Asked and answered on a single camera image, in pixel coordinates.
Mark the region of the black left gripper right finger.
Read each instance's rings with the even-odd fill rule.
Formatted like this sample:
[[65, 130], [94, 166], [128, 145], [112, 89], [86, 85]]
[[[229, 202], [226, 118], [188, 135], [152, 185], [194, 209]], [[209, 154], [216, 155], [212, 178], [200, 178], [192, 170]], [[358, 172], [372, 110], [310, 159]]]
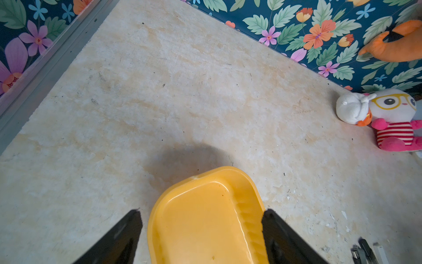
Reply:
[[270, 264], [327, 264], [274, 210], [264, 212], [262, 226]]

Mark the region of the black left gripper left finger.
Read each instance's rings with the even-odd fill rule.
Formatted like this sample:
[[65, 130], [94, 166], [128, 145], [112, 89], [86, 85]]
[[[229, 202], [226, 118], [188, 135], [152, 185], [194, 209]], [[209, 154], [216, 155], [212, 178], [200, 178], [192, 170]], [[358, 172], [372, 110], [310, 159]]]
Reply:
[[142, 226], [141, 212], [129, 211], [74, 264], [132, 264]]

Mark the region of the black silver swivel usb drive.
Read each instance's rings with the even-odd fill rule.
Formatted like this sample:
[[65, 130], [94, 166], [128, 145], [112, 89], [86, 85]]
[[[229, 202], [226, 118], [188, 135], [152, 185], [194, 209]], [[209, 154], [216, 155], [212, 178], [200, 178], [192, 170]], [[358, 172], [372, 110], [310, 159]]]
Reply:
[[351, 249], [354, 264], [367, 264], [366, 253], [358, 245], [354, 245]]

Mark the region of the white translucent usb drive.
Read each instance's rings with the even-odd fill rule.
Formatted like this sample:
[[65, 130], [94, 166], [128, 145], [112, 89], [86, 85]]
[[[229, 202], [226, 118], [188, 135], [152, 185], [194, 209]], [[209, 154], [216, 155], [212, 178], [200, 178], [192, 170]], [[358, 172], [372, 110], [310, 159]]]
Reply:
[[389, 264], [384, 247], [379, 243], [374, 243], [374, 253], [378, 264]]

